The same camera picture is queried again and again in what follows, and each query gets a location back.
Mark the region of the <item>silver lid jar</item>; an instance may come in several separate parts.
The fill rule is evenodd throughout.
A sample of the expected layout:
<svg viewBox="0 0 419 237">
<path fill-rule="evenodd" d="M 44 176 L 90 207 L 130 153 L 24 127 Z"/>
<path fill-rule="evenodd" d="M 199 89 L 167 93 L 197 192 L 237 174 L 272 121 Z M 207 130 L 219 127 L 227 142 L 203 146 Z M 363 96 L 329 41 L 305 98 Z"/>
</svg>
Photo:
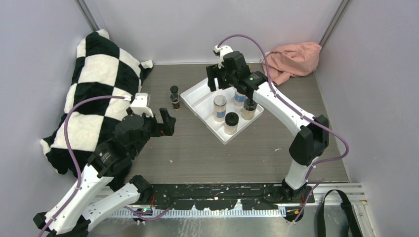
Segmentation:
<svg viewBox="0 0 419 237">
<path fill-rule="evenodd" d="M 237 107 L 242 107 L 246 98 L 247 98 L 246 95 L 241 94 L 236 90 L 233 97 L 233 103 Z"/>
<path fill-rule="evenodd" d="M 213 118 L 216 122 L 223 122 L 226 115 L 227 99 L 224 95 L 216 95 L 213 100 Z"/>
</svg>

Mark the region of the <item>small dark bottle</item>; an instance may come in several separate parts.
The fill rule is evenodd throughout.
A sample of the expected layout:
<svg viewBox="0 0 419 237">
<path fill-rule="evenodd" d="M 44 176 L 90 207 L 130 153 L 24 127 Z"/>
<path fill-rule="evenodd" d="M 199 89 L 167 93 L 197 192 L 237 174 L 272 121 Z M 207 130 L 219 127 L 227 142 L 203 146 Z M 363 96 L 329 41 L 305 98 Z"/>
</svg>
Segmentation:
<svg viewBox="0 0 419 237">
<path fill-rule="evenodd" d="M 170 95 L 170 100 L 171 100 L 173 109 L 176 110 L 176 111 L 180 110 L 179 95 L 177 93 L 172 93 Z"/>
<path fill-rule="evenodd" d="M 176 86 L 176 85 L 171 86 L 170 87 L 170 92 L 171 92 L 171 94 L 178 95 L 179 94 L 179 88 L 178 88 L 178 86 Z"/>
</svg>

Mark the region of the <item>black cap jar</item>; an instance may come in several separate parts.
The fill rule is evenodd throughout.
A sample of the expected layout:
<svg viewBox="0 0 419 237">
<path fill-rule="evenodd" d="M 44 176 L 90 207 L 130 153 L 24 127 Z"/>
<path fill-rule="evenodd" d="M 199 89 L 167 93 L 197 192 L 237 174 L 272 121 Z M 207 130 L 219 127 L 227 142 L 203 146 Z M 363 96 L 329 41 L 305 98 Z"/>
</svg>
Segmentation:
<svg viewBox="0 0 419 237">
<path fill-rule="evenodd" d="M 224 132 L 228 135 L 233 135 L 237 132 L 239 123 L 239 116 L 235 112 L 229 112 L 224 119 Z"/>
<path fill-rule="evenodd" d="M 252 120 L 257 109 L 257 103 L 249 98 L 244 100 L 241 116 L 244 120 Z"/>
</svg>

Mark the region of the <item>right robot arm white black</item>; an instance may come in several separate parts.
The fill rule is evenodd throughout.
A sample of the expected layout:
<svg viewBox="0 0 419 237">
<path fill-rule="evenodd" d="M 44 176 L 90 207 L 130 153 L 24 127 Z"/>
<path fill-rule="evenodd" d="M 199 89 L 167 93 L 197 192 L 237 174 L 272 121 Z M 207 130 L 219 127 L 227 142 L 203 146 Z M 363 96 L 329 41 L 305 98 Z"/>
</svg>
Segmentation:
<svg viewBox="0 0 419 237">
<path fill-rule="evenodd" d="M 289 148 L 293 160 L 280 191 L 284 200 L 296 202 L 306 187 L 309 169 L 329 145 L 328 132 L 323 129 L 329 126 L 328 119 L 306 113 L 270 84 L 264 73 L 251 72 L 239 51 L 227 47 L 213 52 L 219 61 L 206 68 L 210 91 L 235 88 L 267 109 L 294 135 Z"/>
</svg>

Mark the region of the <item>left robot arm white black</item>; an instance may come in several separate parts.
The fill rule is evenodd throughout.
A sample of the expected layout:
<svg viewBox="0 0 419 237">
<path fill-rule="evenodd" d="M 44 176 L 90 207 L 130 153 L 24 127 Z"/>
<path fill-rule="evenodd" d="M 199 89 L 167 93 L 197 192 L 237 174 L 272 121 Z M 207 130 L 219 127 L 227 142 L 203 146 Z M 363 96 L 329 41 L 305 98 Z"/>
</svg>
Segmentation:
<svg viewBox="0 0 419 237">
<path fill-rule="evenodd" d="M 147 204 L 153 188 L 143 176 L 122 182 L 150 138 L 174 134 L 176 118 L 165 108 L 160 113 L 161 123 L 145 114 L 125 116 L 112 137 L 96 147 L 71 190 L 50 211 L 34 216 L 37 228 L 49 237 L 85 237 L 118 209 L 135 202 Z"/>
</svg>

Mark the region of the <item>white divided plastic tray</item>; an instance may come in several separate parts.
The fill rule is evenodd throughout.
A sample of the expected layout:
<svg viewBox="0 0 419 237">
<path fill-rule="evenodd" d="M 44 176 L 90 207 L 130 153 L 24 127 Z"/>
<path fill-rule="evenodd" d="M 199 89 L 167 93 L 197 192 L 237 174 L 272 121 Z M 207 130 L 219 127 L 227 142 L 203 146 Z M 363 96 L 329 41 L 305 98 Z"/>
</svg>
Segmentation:
<svg viewBox="0 0 419 237">
<path fill-rule="evenodd" d="M 236 89 L 230 87 L 225 90 L 217 90 L 211 92 L 207 85 L 208 79 L 204 79 L 190 89 L 182 92 L 180 97 L 186 106 L 196 115 L 206 127 L 219 139 L 219 141 L 226 145 L 245 128 L 256 121 L 264 112 L 264 108 L 260 105 L 256 107 L 253 118 L 245 120 L 242 118 L 242 106 L 234 104 L 234 96 Z M 224 131 L 225 121 L 216 121 L 214 114 L 214 98 L 217 95 L 226 97 L 226 113 L 234 112 L 238 115 L 237 131 L 233 134 L 227 134 Z"/>
</svg>

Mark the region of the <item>pink cloth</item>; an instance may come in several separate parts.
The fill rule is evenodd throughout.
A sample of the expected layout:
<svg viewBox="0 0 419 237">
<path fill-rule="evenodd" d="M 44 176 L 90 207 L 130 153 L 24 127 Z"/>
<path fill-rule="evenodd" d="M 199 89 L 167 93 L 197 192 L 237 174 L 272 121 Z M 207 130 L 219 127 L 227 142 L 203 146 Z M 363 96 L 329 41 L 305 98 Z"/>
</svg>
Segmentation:
<svg viewBox="0 0 419 237">
<path fill-rule="evenodd" d="M 322 47 L 316 42 L 282 45 L 270 51 L 262 66 L 275 85 L 316 71 Z"/>
</svg>

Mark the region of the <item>black white checkered blanket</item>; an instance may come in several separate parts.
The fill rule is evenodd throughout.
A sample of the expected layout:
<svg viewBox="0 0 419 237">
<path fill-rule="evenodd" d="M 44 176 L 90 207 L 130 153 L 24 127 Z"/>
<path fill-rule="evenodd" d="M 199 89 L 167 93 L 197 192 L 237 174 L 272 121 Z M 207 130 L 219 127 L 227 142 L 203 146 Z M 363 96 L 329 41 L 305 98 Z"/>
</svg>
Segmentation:
<svg viewBox="0 0 419 237">
<path fill-rule="evenodd" d="M 83 168 L 96 146 L 111 137 L 127 115 L 123 96 L 140 92 L 153 67 L 117 46 L 104 29 L 81 40 L 60 124 L 40 141 L 58 174 L 76 175 L 76 167 Z"/>
</svg>

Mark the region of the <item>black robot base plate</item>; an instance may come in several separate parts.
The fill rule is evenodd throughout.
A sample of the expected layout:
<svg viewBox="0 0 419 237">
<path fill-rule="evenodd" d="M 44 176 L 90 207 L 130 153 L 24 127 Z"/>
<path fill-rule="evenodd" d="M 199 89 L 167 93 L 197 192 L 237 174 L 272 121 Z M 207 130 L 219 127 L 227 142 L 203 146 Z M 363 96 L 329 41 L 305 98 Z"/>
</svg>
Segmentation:
<svg viewBox="0 0 419 237">
<path fill-rule="evenodd" d="M 212 183 L 212 184 L 153 184 L 135 204 L 153 205 L 159 209 L 197 210 L 208 208 L 231 210 L 241 206 L 243 210 L 272 210 L 279 204 L 301 205 L 309 196 L 311 187 L 305 187 L 298 198 L 285 197 L 281 184 L 277 183 Z"/>
</svg>

